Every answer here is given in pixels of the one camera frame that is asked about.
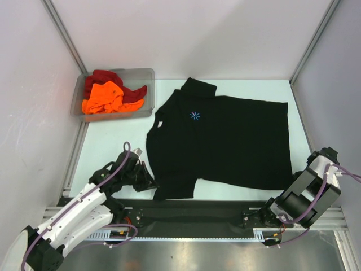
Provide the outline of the black t-shirt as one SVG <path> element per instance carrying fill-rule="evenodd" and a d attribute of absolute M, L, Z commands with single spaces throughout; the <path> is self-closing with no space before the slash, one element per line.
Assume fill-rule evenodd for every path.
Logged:
<path fill-rule="evenodd" d="M 199 179 L 261 190 L 292 184 L 288 105 L 216 90 L 189 78 L 157 110 L 146 139 L 154 200 L 192 198 Z"/>

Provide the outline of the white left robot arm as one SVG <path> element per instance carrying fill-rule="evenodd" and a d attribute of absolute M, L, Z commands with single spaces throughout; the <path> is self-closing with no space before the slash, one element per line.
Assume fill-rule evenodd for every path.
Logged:
<path fill-rule="evenodd" d="M 157 187 L 143 161 L 106 164 L 55 216 L 35 229 L 25 228 L 28 248 L 18 269 L 57 270 L 67 254 L 101 228 L 127 227 L 136 234 L 138 229 L 130 223 L 124 205 L 112 196 L 123 186 L 137 192 Z"/>

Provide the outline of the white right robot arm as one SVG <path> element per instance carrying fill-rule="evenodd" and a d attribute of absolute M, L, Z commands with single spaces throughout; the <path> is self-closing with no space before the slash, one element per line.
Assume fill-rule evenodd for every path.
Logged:
<path fill-rule="evenodd" d="M 313 152 L 307 167 L 294 174 L 294 182 L 261 209 L 264 226 L 298 224 L 307 229 L 340 197 L 336 181 L 338 152 L 328 147 Z"/>

